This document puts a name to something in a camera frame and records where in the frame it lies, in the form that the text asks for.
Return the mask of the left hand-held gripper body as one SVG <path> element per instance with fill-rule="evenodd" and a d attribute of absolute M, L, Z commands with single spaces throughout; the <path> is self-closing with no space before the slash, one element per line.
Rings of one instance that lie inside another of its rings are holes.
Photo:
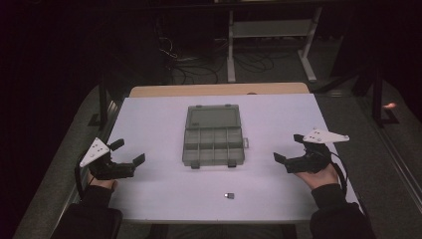
<path fill-rule="evenodd" d="M 117 163 L 111 160 L 109 144 L 96 137 L 88 151 L 79 162 L 79 167 L 88 167 L 91 174 L 99 180 L 112 180 L 133 177 L 136 166 L 130 163 Z"/>

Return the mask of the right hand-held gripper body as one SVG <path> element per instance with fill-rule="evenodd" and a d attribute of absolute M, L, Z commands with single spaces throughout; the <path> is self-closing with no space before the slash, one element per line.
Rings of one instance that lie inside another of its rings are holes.
<path fill-rule="evenodd" d="M 295 158 L 288 158 L 284 164 L 287 173 L 313 172 L 325 169 L 330 163 L 331 151 L 326 146 L 328 143 L 349 141 L 348 135 L 314 128 L 304 135 L 305 154 Z"/>

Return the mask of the person's left hand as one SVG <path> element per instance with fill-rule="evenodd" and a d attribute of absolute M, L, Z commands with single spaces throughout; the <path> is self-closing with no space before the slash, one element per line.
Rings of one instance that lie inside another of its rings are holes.
<path fill-rule="evenodd" d="M 115 190 L 117 188 L 117 181 L 115 179 L 99 180 L 96 179 L 90 172 L 88 172 L 88 186 L 96 186 L 105 189 Z"/>

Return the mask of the person's right hand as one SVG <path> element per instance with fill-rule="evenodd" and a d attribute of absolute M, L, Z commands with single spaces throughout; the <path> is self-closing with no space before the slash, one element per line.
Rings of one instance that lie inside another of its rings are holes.
<path fill-rule="evenodd" d="M 296 173 L 296 176 L 300 178 L 311 190 L 324 185 L 338 184 L 338 174 L 331 164 L 317 173 L 299 172 Z"/>

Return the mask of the white table mat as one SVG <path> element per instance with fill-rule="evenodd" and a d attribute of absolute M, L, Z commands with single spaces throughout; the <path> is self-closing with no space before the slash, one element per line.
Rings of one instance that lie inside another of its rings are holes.
<path fill-rule="evenodd" d="M 187 110 L 196 105 L 238 105 L 249 141 L 244 164 L 235 168 L 187 167 L 182 162 Z M 125 219 L 150 223 L 295 223 L 317 206 L 309 188 L 275 162 L 303 154 L 296 133 L 323 128 L 311 94 L 224 97 L 128 98 L 110 135 L 124 139 L 112 157 L 129 161 L 145 154 L 134 177 L 119 182 L 111 205 Z M 225 193 L 234 193 L 227 199 Z"/>

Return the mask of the black metal stand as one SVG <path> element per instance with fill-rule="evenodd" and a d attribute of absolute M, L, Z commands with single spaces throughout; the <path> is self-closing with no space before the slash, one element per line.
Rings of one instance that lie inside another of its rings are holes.
<path fill-rule="evenodd" d="M 386 124 L 396 124 L 398 119 L 392 109 L 386 108 L 382 104 L 383 79 L 379 67 L 364 67 L 357 76 L 352 93 L 355 96 L 363 97 L 369 90 L 372 90 L 371 116 L 379 127 Z"/>
<path fill-rule="evenodd" d="M 98 126 L 103 129 L 109 122 L 112 108 L 122 103 L 131 88 L 132 85 L 126 79 L 102 74 L 98 85 L 100 109 L 92 115 L 89 126 Z"/>

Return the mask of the clear plastic compartment box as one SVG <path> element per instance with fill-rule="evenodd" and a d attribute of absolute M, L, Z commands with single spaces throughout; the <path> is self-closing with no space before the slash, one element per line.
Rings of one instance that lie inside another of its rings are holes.
<path fill-rule="evenodd" d="M 192 169 L 245 161 L 245 141 L 238 105 L 190 106 L 185 124 L 182 162 Z"/>

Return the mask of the white metal desk frame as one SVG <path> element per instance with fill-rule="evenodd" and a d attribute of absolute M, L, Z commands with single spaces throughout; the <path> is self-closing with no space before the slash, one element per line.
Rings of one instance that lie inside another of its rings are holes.
<path fill-rule="evenodd" d="M 228 57 L 227 75 L 228 82 L 236 82 L 236 73 L 233 56 L 233 42 L 241 38 L 266 38 L 266 37 L 305 37 L 305 45 L 298 50 L 304 71 L 310 82 L 315 82 L 317 76 L 308 59 L 313 39 L 317 30 L 318 20 L 322 12 L 321 7 L 317 7 L 314 15 L 310 19 L 301 20 L 275 20 L 275 21 L 246 21 L 236 22 L 234 13 L 229 12 L 228 23 Z"/>

